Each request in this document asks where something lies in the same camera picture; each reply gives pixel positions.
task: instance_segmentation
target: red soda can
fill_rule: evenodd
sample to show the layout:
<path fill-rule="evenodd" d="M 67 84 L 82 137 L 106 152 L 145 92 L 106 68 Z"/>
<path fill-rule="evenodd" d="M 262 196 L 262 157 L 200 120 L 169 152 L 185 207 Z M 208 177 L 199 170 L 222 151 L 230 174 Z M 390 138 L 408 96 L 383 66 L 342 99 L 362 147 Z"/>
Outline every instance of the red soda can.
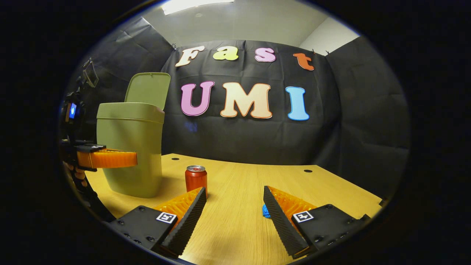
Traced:
<path fill-rule="evenodd" d="M 206 198 L 208 198 L 208 174 L 204 166 L 188 166 L 185 171 L 185 183 L 187 184 L 187 192 L 205 187 Z"/>

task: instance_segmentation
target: black fabric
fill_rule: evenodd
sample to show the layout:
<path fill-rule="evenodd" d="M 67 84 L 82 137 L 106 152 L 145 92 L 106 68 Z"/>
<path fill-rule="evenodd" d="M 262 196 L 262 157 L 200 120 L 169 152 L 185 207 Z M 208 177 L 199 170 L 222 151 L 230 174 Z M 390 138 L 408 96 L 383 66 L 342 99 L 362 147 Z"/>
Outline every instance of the black fabric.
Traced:
<path fill-rule="evenodd" d="M 195 59 L 186 66 L 175 67 L 182 50 L 203 45 Z M 234 46 L 239 58 L 235 61 L 215 60 L 217 48 Z M 257 48 L 272 48 L 274 62 L 255 59 Z M 314 71 L 301 68 L 294 53 L 304 53 L 312 59 Z M 316 164 L 335 170 L 340 144 L 340 100 L 331 69 L 324 56 L 312 51 L 265 41 L 211 41 L 179 47 L 162 69 L 172 81 L 165 103 L 165 123 L 162 134 L 162 153 L 178 153 L 224 161 L 268 164 Z M 192 105 L 201 103 L 200 83 L 214 81 L 207 111 L 200 116 L 186 116 L 181 110 L 181 87 L 195 83 Z M 266 83 L 269 109 L 273 116 L 259 119 L 222 117 L 226 82 L 238 82 L 245 93 L 256 83 Z M 291 111 L 288 86 L 304 88 L 306 112 L 310 118 L 295 121 L 288 118 Z"/>
<path fill-rule="evenodd" d="M 144 18 L 133 19 L 112 31 L 92 48 L 83 59 L 92 58 L 99 77 L 93 89 L 87 89 L 82 98 L 87 104 L 84 123 L 78 131 L 83 140 L 96 141 L 98 106 L 107 102 L 123 102 L 129 81 L 137 73 L 160 72 L 172 46 Z M 78 67 L 67 91 L 75 91 Z"/>
<path fill-rule="evenodd" d="M 342 111 L 337 174 L 390 198 L 409 153 L 410 121 L 401 85 L 365 37 L 356 38 L 326 58 L 335 76 Z"/>

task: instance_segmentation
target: can lid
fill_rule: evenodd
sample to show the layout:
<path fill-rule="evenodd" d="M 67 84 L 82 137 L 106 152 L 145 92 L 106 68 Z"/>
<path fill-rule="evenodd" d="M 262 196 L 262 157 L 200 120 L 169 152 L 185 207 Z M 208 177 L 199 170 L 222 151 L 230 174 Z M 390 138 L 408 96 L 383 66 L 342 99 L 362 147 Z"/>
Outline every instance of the can lid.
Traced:
<path fill-rule="evenodd" d="M 204 168 L 204 166 L 192 165 L 192 166 L 187 166 L 187 170 L 191 172 L 201 172 L 201 171 L 205 171 L 206 168 Z"/>

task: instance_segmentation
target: yellow letter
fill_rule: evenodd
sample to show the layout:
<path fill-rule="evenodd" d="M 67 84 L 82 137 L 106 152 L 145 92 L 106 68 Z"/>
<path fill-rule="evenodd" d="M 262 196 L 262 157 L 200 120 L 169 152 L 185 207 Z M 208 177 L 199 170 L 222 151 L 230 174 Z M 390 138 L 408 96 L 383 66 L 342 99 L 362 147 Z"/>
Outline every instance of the yellow letter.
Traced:
<path fill-rule="evenodd" d="M 237 48 L 234 46 L 225 46 L 218 49 L 212 57 L 216 60 L 229 60 L 234 61 L 235 59 L 239 58 L 237 55 Z"/>
<path fill-rule="evenodd" d="M 204 46 L 189 48 L 183 50 L 183 54 L 181 55 L 180 61 L 175 65 L 176 67 L 185 66 L 190 63 L 190 58 L 194 59 L 198 55 L 198 51 L 203 51 Z"/>
<path fill-rule="evenodd" d="M 272 113 L 268 108 L 269 85 L 257 83 L 248 95 L 245 94 L 242 86 L 236 82 L 224 83 L 222 87 L 226 89 L 226 103 L 221 111 L 221 116 L 237 116 L 237 111 L 234 109 L 234 104 L 237 104 L 240 114 L 245 117 L 253 104 L 253 111 L 250 113 L 252 117 L 259 119 L 271 118 Z"/>

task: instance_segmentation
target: human hand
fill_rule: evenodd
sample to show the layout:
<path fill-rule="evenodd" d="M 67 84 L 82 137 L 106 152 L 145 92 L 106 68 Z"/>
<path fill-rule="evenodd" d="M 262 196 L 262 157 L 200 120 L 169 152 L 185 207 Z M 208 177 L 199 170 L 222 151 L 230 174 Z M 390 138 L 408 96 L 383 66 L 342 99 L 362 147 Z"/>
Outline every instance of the human hand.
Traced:
<path fill-rule="evenodd" d="M 65 165 L 68 169 L 70 169 L 71 171 L 73 170 L 73 165 L 69 165 L 69 164 L 66 163 L 66 162 L 64 162 L 64 165 Z M 75 177 L 78 178 L 79 180 L 82 180 L 82 186 L 83 186 L 83 187 L 86 187 L 86 186 L 87 186 L 87 182 L 85 181 L 85 170 L 76 168 L 74 175 L 75 175 Z"/>

